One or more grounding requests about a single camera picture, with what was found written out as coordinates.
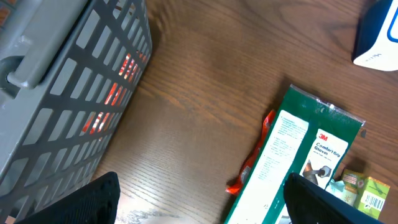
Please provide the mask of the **white teal wipes packet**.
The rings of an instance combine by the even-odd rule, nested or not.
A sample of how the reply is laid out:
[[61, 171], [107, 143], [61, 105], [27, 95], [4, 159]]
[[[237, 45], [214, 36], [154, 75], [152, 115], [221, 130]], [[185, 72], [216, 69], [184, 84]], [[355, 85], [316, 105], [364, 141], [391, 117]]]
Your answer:
[[337, 182], [331, 180], [326, 187], [326, 191], [352, 207], [358, 195], [358, 190], [355, 187], [352, 187], [350, 183], [346, 184], [342, 180]]

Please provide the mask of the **green white 3M packet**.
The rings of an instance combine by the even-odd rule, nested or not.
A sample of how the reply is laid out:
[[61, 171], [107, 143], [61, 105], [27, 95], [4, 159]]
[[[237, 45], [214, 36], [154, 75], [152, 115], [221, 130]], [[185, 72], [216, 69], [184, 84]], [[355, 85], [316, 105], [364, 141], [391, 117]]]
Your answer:
[[365, 121], [291, 85], [227, 223], [291, 223], [290, 173], [325, 189]]

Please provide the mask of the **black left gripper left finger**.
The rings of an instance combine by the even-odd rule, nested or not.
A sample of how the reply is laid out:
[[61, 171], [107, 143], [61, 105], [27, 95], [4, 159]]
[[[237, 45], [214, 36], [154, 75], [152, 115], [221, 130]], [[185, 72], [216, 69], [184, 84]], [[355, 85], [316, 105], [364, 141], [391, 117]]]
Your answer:
[[16, 223], [114, 223], [120, 194], [117, 173], [107, 172]]

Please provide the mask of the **red snack packet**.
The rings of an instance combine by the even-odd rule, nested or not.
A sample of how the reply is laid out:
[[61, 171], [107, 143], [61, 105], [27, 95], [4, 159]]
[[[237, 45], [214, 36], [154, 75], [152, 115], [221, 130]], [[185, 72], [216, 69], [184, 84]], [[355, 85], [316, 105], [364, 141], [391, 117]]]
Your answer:
[[261, 148], [264, 144], [267, 133], [269, 132], [269, 130], [271, 128], [271, 124], [275, 118], [275, 114], [276, 114], [276, 112], [274, 110], [271, 110], [268, 113], [268, 115], [264, 118], [264, 120], [262, 122], [262, 129], [261, 129], [261, 135], [259, 136], [259, 140], [258, 140], [256, 146], [254, 147], [254, 149], [252, 150], [252, 152], [248, 155], [248, 157], [242, 164], [237, 178], [231, 184], [228, 184], [228, 186], [225, 190], [227, 193], [234, 195], [234, 196], [238, 196], [240, 191], [243, 189], [243, 187], [248, 179], [248, 176], [249, 176], [252, 168], [254, 167], [254, 163], [255, 163], [256, 159], [258, 158], [258, 155], [259, 155]]

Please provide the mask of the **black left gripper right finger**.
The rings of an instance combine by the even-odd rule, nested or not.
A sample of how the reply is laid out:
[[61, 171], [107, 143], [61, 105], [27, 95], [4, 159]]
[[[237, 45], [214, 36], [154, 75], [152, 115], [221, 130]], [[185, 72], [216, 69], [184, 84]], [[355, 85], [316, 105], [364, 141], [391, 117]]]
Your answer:
[[284, 200], [292, 223], [381, 224], [294, 172], [285, 181]]

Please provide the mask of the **green snack box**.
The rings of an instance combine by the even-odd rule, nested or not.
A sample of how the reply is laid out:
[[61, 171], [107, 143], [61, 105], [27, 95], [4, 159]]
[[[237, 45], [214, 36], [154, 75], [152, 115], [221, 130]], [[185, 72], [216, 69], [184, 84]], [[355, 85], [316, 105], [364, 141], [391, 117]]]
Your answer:
[[364, 174], [345, 169], [342, 201], [359, 211], [378, 219], [386, 201], [390, 186]]

